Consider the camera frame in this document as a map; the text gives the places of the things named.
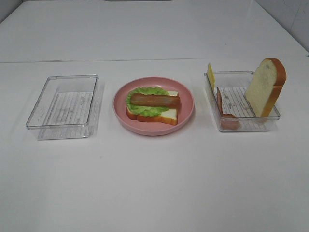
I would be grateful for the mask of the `clear right plastic tray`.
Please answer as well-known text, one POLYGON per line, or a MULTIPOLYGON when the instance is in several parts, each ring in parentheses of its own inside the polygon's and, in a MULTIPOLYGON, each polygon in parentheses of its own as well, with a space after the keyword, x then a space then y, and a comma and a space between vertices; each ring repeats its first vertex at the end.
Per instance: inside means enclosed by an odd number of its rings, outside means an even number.
POLYGON ((221 132, 270 131, 280 119, 280 113, 273 107, 268 117, 256 117, 248 103, 245 92, 253 77, 252 71, 216 71, 215 89, 212 91, 208 76, 206 77, 206 93, 211 105, 217 128, 221 132), (223 113, 233 114, 240 122, 237 130, 224 130, 220 127, 220 113, 216 102, 216 88, 222 95, 223 113))

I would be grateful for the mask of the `pink round plate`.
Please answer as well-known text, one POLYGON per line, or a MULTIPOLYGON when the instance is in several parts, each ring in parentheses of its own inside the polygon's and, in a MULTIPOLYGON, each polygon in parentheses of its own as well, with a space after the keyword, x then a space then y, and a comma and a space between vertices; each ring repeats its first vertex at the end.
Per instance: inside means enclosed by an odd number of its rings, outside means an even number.
POLYGON ((182 83, 164 77, 145 77, 133 80, 122 86, 114 96, 113 109, 120 124, 137 134, 159 136, 172 133, 183 127, 191 119, 195 104, 191 91, 182 83), (180 95, 181 108, 178 111, 178 124, 173 126, 162 122, 140 122, 131 120, 126 115, 126 96, 138 87, 161 87, 164 90, 177 91, 180 95))

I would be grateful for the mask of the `green lettuce leaf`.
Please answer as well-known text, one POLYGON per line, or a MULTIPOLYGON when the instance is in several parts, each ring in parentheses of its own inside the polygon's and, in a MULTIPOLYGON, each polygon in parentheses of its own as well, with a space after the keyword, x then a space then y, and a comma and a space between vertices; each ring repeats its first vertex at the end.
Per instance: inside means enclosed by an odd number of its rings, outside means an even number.
POLYGON ((154 94, 154 95, 167 95, 169 93, 160 87, 138 87, 128 93, 126 97, 126 106, 130 113, 134 115, 142 115, 144 117, 155 117, 161 115, 162 112, 169 110, 168 107, 152 107, 152 106, 143 106, 135 105, 131 103, 131 95, 134 93, 141 93, 144 95, 154 94))

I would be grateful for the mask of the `clear plastic tray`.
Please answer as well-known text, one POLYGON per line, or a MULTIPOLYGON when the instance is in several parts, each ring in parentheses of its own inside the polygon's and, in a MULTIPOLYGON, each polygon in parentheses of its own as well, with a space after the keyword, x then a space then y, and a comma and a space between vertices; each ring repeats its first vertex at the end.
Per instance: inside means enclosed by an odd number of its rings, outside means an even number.
POLYGON ((48 77, 26 122, 37 140, 87 138, 98 124, 98 75, 48 77))
POLYGON ((206 77, 206 93, 211 105, 217 128, 221 132, 270 131, 280 119, 280 113, 273 107, 268 117, 256 117, 248 103, 245 92, 253 77, 252 71, 216 71, 215 89, 212 91, 208 76, 206 77), (216 88, 222 95, 223 113, 233 114, 240 122, 237 130, 224 130, 220 127, 220 113, 216 102, 216 88))

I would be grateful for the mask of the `yellow cheese slice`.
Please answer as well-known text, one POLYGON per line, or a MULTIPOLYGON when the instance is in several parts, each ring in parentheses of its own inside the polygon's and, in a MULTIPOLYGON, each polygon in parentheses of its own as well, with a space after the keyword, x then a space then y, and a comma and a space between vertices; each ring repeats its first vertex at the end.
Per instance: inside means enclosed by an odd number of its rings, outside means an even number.
POLYGON ((214 89, 215 89, 215 77, 214 77, 214 74, 213 74, 212 67, 211 67, 210 63, 208 64, 207 76, 208 76, 208 80, 210 82, 212 91, 214 91, 214 89))

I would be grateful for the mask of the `tray bacon strip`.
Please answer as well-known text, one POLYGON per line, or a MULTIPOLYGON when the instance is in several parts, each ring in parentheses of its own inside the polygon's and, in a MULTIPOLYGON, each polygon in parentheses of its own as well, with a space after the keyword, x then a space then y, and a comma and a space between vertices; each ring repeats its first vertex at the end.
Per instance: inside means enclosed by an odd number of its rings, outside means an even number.
POLYGON ((233 114, 223 113, 222 95, 218 87, 216 88, 216 102, 221 117, 220 127, 224 130, 237 130, 240 127, 240 122, 233 114))
POLYGON ((133 93, 130 103, 140 106, 179 108, 179 96, 133 93))

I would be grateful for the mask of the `clear left plastic tray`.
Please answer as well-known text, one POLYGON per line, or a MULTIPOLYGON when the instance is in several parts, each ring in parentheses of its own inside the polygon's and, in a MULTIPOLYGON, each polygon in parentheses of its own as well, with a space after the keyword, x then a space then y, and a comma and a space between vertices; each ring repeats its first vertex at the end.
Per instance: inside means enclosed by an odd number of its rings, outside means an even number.
POLYGON ((87 138, 98 124, 98 75, 48 77, 26 122, 37 140, 87 138))

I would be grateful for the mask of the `tray bread slice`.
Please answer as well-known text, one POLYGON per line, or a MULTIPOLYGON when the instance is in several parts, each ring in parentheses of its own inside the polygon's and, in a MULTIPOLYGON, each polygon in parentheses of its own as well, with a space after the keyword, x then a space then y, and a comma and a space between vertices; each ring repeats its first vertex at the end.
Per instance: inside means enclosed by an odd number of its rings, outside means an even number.
MULTIPOLYGON (((179 96, 177 91, 168 91, 170 96, 179 96)), ((171 125, 177 125, 178 123, 178 109, 179 108, 169 108, 169 110, 164 111, 159 116, 155 117, 144 117, 142 115, 134 115, 129 112, 126 106, 126 115, 131 120, 136 120, 140 122, 162 122, 171 125)))
POLYGON ((261 61, 245 92, 256 117, 268 117, 286 81, 286 70, 277 58, 261 61))

